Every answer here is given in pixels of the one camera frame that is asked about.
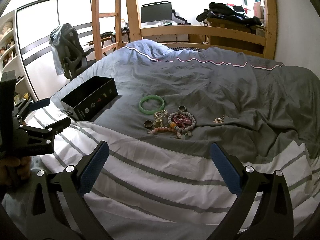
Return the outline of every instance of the silver screw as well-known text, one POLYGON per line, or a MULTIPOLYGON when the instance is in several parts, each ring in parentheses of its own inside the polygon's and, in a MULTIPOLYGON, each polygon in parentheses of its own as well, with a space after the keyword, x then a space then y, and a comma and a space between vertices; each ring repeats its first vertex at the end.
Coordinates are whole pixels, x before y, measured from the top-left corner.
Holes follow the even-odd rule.
POLYGON ((246 170, 247 172, 252 173, 252 172, 254 171, 254 168, 251 167, 251 166, 246 166, 245 170, 246 170))
POLYGON ((74 166, 70 165, 66 167, 66 172, 72 172, 74 169, 75 169, 74 166))
POLYGON ((38 177, 41 177, 44 174, 44 171, 38 171, 37 175, 38 177))
POLYGON ((281 177, 283 175, 282 171, 276 171, 276 175, 281 177))

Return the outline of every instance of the checkered fabric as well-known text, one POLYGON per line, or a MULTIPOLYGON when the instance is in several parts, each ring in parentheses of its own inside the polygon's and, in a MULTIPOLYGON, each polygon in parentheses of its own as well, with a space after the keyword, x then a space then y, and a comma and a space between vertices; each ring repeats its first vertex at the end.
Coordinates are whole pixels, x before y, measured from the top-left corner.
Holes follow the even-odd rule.
POLYGON ((202 49, 191 48, 191 47, 175 47, 175 48, 169 48, 169 49, 173 49, 173 50, 191 49, 191 50, 194 50, 194 51, 201 51, 202 50, 202 49))

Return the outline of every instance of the wooden bed frame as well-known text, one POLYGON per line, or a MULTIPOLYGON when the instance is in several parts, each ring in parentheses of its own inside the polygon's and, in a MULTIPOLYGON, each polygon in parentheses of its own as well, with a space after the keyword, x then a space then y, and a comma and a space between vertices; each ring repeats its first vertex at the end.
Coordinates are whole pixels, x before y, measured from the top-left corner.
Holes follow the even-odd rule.
MULTIPOLYGON (((153 35, 166 35, 166 34, 195 34, 195 35, 209 35, 223 38, 231 38, 238 41, 250 42, 263 46, 263 54, 248 51, 239 48, 218 46, 212 44, 199 44, 199 43, 165 43, 168 47, 195 47, 207 49, 208 47, 219 47, 222 49, 233 50, 235 52, 243 52, 244 54, 254 55, 267 59, 273 59, 276 48, 277 36, 277 11, 276 0, 264 0, 265 2, 265 22, 266 34, 265 37, 257 36, 255 34, 211 26, 198 26, 198 25, 171 25, 161 27, 141 28, 140 8, 137 0, 126 0, 128 20, 130 23, 130 39, 137 41, 143 37, 153 35)), ((121 34, 121 0, 115 0, 115 12, 100 13, 99 0, 92 0, 92 28, 93 28, 93 41, 95 47, 95 56, 97 60, 102 59, 102 54, 111 49, 119 49, 127 44, 122 42, 121 34), (102 17, 115 17, 116 22, 116 42, 101 48, 100 38, 100 23, 99 18, 102 17)))

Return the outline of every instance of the hand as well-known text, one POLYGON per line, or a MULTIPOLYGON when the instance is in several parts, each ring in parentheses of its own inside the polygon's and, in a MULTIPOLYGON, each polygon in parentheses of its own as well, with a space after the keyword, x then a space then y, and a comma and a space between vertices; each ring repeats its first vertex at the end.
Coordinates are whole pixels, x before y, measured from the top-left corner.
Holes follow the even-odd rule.
POLYGON ((0 185, 10 186, 12 179, 10 178, 6 166, 18 167, 17 174, 22 180, 29 179, 30 177, 30 163, 31 157, 22 157, 18 159, 13 156, 9 156, 5 159, 0 160, 0 185))

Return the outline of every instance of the wooden post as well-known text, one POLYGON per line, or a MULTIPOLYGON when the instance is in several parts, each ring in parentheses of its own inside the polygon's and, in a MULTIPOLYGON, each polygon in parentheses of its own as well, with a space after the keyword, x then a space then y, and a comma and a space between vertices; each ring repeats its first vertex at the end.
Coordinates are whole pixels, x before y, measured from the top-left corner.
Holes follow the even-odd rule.
POLYGON ((127 4, 129 28, 130 28, 130 40, 141 40, 141 20, 140 20, 140 8, 138 7, 138 0, 125 0, 127 4))
POLYGON ((264 58, 274 59, 277 39, 277 7, 276 0, 265 0, 266 19, 266 45, 264 47, 264 58))
POLYGON ((99 0, 91 1, 91 14, 92 14, 92 33, 93 33, 94 53, 96 55, 96 60, 98 61, 102 59, 100 22, 99 22, 99 0))
POLYGON ((117 49, 120 49, 122 47, 122 32, 121 32, 121 0, 116 0, 115 5, 115 32, 116 32, 116 42, 118 42, 117 49))

